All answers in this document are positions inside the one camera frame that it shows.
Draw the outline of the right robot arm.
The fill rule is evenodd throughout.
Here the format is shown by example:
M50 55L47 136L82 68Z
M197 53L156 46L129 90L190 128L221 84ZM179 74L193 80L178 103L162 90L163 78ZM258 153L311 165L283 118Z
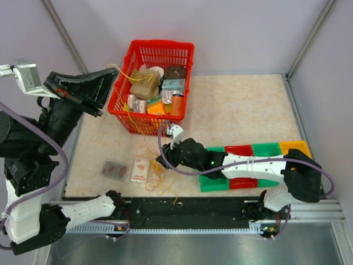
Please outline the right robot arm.
M161 147L156 158L165 169L179 165L192 168L209 179L266 179L277 183L262 192L257 205L263 218L271 218L283 207L320 201L321 166L298 149L270 157L241 156L207 150L194 139L171 142Z

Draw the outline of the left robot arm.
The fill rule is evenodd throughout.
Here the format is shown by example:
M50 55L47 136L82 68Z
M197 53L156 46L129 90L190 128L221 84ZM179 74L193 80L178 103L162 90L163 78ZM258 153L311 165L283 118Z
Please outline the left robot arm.
M51 175L58 165L63 167L61 176L67 175L68 158L62 149L67 139L83 114L102 115L118 74L115 68L77 76L51 72L44 87L54 97L41 108L38 119L1 107L1 157L8 193L1 230L15 255L50 245L86 222L124 215L125 201L114 190L66 206L42 200L56 185ZM62 157L60 163L53 160L57 155Z

